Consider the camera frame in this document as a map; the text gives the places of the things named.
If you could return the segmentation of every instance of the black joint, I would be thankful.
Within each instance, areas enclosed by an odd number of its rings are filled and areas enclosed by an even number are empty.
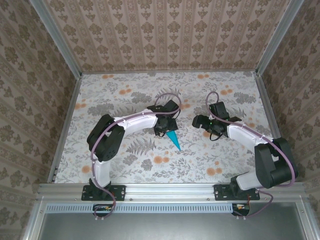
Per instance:
[[[295,178],[298,177],[298,168],[294,163],[294,158],[289,143],[282,137],[272,141],[286,155],[291,163]],[[263,187],[269,189],[276,185],[290,181],[292,174],[286,160],[269,143],[259,144],[254,147],[255,173]],[[278,157],[273,161],[272,155]]]
[[[233,116],[228,119],[229,122],[235,123],[235,122],[241,122],[242,119],[238,118],[237,116]]]
[[[192,121],[192,126],[199,129],[209,129],[210,126],[210,119],[208,116],[204,116],[204,115],[197,115],[194,117],[193,121]]]
[[[99,136],[112,123],[114,123],[114,119],[109,114],[103,115],[100,118],[86,140],[86,142],[89,144],[90,151],[92,151]],[[108,132],[111,132],[110,135],[104,135],[95,148],[94,154],[98,157],[99,162],[109,161],[118,153],[120,144],[125,135],[124,128],[117,124],[113,126]]]
[[[147,109],[154,113],[169,113],[177,110],[179,106],[173,101],[169,100],[164,106],[152,105],[148,106]],[[173,114],[156,114],[158,118],[155,126],[153,127],[154,134],[159,137],[163,137],[166,132],[178,130],[176,119],[173,118],[176,113]]]
[[[230,118],[223,101],[211,104],[209,108],[213,115],[217,116],[220,119],[227,120]]]

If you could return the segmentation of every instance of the gray leaf pattern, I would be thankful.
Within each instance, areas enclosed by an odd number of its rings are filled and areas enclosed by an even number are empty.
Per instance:
[[[55,182],[89,181],[92,172],[87,137],[102,115],[122,117],[140,112],[163,93],[176,93],[182,100],[176,120],[181,151],[166,135],[155,136],[153,128],[134,132],[122,140],[111,160],[113,182],[228,182],[230,177],[253,170],[253,154],[240,142],[225,137],[212,142],[203,129],[192,127],[195,115],[208,115],[205,98],[212,90],[220,94],[231,117],[237,116],[270,136],[252,72],[84,74]],[[178,103],[169,95],[158,104],[164,105],[169,99]],[[3,138],[13,141],[9,129],[2,131]]]

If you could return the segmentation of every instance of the wall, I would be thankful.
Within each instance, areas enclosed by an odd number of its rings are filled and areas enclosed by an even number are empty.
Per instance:
[[[30,3],[0,1],[0,239],[17,239],[28,222],[74,84]]]
[[[320,217],[320,1],[305,0],[263,73],[283,137]]]
[[[289,0],[45,0],[83,72],[254,69]]]

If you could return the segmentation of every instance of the aluminum frame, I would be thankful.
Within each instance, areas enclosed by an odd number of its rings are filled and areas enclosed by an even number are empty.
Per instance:
[[[204,204],[204,203],[244,203],[246,201],[216,201],[215,184],[220,183],[128,183],[125,200],[121,204]],[[81,201],[82,183],[41,184],[35,199],[24,240],[36,240],[39,237],[47,204],[65,203],[79,205],[83,203],[107,204],[111,201]],[[308,202],[308,196],[302,182],[296,182],[292,187],[273,187],[266,192],[273,195],[275,203],[296,203],[299,217],[307,240],[319,240],[319,228]],[[268,195],[260,195],[259,201],[267,203]]]
[[[287,33],[288,28],[290,27],[292,21],[296,17],[301,5],[304,3],[304,0],[292,0],[289,2],[288,7],[286,8],[279,24],[277,25],[264,53],[256,66],[256,72],[261,76],[266,70],[271,58],[275,54],[279,44]]]
[[[42,0],[30,0],[30,2],[34,7],[35,11],[38,13],[46,30],[52,37],[55,45],[62,54],[66,64],[69,66],[75,79],[79,80],[81,77],[81,66],[74,58],[72,49],[70,49],[68,44],[66,43],[63,34],[61,34],[60,30],[58,29],[53,17],[50,14],[50,11],[46,7],[46,4]]]
[[[254,79],[260,94],[261,102],[264,108],[266,119],[269,123],[272,137],[275,139],[280,138],[281,134],[278,128],[276,117],[274,115],[274,111],[272,110],[272,107],[271,107],[271,103],[268,97],[268,93],[267,93],[264,81],[261,75],[258,75],[256,73],[254,73]]]
[[[254,68],[230,68],[230,69],[166,69],[166,70],[127,70],[124,71],[84,71],[84,75],[95,75],[95,74],[159,74],[159,73],[214,73],[214,72],[254,72]]]
[[[66,139],[67,139],[67,136],[68,136],[68,131],[69,131],[72,115],[73,115],[74,110],[75,110],[78,94],[79,94],[79,91],[80,91],[81,82],[82,82],[82,79],[79,79],[79,80],[76,81],[76,83],[74,85],[74,89],[73,89],[72,97],[71,97],[71,100],[70,100],[69,108],[68,108],[68,111],[66,112],[66,116],[65,116],[63,127],[62,127],[61,135],[60,135],[59,142],[58,142],[58,145],[57,145],[56,150],[55,150],[55,154],[54,154],[54,157],[53,157],[50,173],[49,173],[49,176],[48,176],[48,179],[47,179],[48,183],[52,183],[52,182],[55,181],[55,175],[57,174],[56,171],[58,171],[58,166],[60,164],[61,156],[62,156],[62,153],[63,153],[64,148],[65,148],[65,143],[66,143]]]

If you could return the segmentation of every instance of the gray floor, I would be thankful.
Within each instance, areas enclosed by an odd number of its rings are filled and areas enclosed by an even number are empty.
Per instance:
[[[230,213],[115,213],[103,221],[87,213],[52,213],[43,225],[41,240],[306,239],[294,203],[273,203],[246,220]]]

